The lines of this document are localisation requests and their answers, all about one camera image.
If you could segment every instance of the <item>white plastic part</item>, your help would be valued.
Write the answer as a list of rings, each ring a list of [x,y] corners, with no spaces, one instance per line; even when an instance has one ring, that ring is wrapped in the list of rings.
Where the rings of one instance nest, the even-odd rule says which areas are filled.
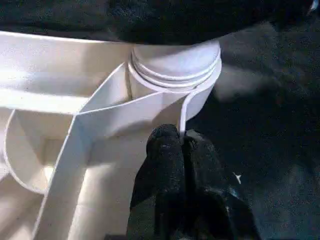
[[[137,45],[132,50],[132,65],[143,79],[173,90],[189,90],[203,83],[219,59],[216,40],[192,46]]]
[[[125,234],[133,183],[146,156],[148,137],[164,119],[168,124],[177,122],[184,96],[158,92],[77,115],[35,239],[69,235],[69,239],[86,240]]]
[[[183,136],[220,75],[219,44],[138,46],[134,66],[129,44],[3,32],[0,41],[0,106],[15,109],[0,108],[3,123],[11,113],[0,132],[0,239],[125,235],[148,137],[161,124]]]
[[[42,197],[6,175],[0,179],[0,239],[30,239]]]
[[[119,65],[93,93],[80,112],[103,109],[131,100],[127,64]]]
[[[0,107],[77,113],[132,44],[0,31]]]
[[[195,46],[134,47],[128,72],[133,98],[156,92],[187,95],[215,84],[221,73],[220,46],[209,41]]]
[[[72,115],[14,110],[7,124],[4,159],[15,180],[44,194]]]

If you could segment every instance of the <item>black cloth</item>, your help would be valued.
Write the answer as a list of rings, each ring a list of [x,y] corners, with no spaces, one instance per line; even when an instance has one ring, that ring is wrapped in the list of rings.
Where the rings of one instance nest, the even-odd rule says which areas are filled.
[[[262,239],[320,239],[319,102],[274,90],[219,102],[212,93],[187,123],[241,175]]]
[[[190,45],[262,21],[288,23],[313,0],[0,0],[0,30]]]

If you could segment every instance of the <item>round lid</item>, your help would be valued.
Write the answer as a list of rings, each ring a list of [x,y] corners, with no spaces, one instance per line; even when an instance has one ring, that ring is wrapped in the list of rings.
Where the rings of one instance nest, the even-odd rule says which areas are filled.
[[[137,45],[132,50],[136,71],[167,88],[192,87],[205,81],[220,59],[216,40],[191,46]]]

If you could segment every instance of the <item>white plastic tray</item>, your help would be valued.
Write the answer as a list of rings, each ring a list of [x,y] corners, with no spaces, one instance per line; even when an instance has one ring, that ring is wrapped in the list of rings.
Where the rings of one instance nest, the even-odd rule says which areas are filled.
[[[0,79],[0,239],[124,236],[151,131],[175,124],[183,135],[221,61],[208,84],[154,91],[128,68],[129,44],[16,33],[0,41],[0,61],[9,59],[0,73],[11,74]]]

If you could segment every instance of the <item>cylindrical container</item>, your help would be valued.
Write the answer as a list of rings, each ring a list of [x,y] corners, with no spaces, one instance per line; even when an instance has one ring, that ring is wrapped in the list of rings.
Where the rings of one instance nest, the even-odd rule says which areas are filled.
[[[198,113],[222,69],[221,50],[216,40],[191,46],[137,45],[128,63],[134,99],[155,92],[197,95]]]

